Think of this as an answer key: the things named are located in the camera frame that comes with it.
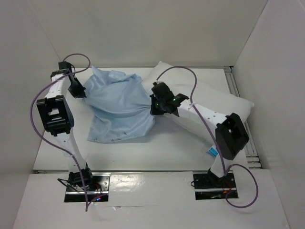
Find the white pillow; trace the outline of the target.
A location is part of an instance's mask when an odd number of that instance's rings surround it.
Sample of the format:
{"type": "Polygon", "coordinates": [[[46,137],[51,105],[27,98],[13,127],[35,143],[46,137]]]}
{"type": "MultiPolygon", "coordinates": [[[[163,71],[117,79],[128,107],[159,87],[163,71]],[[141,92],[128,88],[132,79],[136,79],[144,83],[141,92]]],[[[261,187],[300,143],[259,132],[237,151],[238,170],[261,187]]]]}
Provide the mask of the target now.
{"type": "MultiPolygon", "coordinates": [[[[254,103],[208,86],[200,81],[202,76],[204,74],[197,75],[197,85],[193,93],[193,103],[200,113],[203,114],[202,109],[204,107],[214,111],[215,116],[220,113],[224,115],[236,113],[240,116],[242,122],[245,123],[254,103]]],[[[167,63],[159,62],[142,82],[148,94],[152,94],[151,88],[153,87],[153,82],[156,81],[167,84],[175,95],[184,94],[189,97],[194,86],[194,75],[189,70],[173,68],[167,63]]],[[[214,142],[207,128],[190,105],[191,102],[186,100],[180,106],[183,110],[179,111],[178,117],[173,114],[166,114],[165,116],[213,145],[214,142]]]]}

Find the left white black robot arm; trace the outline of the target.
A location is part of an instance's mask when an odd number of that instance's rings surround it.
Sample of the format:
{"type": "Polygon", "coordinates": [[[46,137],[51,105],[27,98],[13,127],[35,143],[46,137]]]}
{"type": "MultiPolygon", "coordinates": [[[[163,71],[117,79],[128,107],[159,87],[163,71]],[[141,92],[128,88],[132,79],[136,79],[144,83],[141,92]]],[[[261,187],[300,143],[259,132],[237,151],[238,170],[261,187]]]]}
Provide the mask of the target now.
{"type": "Polygon", "coordinates": [[[36,106],[45,131],[54,137],[59,144],[57,148],[67,159],[67,183],[74,190],[77,186],[89,190],[94,185],[94,178],[74,138],[74,118],[65,98],[67,92],[74,98],[86,97],[85,87],[72,72],[74,66],[71,63],[62,61],[58,66],[59,69],[51,74],[52,86],[44,98],[37,100],[36,106]]]}

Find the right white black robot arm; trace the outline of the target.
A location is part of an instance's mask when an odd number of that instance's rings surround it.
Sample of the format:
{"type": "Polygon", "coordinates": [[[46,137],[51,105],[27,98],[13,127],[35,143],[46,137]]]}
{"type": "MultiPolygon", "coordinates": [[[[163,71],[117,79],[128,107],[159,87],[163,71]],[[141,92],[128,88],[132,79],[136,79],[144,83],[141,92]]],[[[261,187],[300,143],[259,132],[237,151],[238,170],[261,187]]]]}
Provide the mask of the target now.
{"type": "Polygon", "coordinates": [[[175,115],[192,121],[202,130],[206,128],[216,146],[218,155],[208,170],[208,182],[219,187],[233,165],[237,154],[249,141],[240,116],[210,110],[193,102],[192,97],[184,94],[174,95],[164,82],[154,82],[150,95],[152,115],[175,115]]]}

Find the light blue pillowcase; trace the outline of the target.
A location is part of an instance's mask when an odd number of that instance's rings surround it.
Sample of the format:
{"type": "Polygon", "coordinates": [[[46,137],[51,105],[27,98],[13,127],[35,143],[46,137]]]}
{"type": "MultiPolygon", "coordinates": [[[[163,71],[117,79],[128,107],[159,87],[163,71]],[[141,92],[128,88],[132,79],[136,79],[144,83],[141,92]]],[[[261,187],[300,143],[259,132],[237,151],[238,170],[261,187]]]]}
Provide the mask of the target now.
{"type": "Polygon", "coordinates": [[[118,143],[143,137],[153,127],[151,99],[139,75],[94,66],[92,76],[83,86],[84,103],[94,114],[88,141],[118,143]]]}

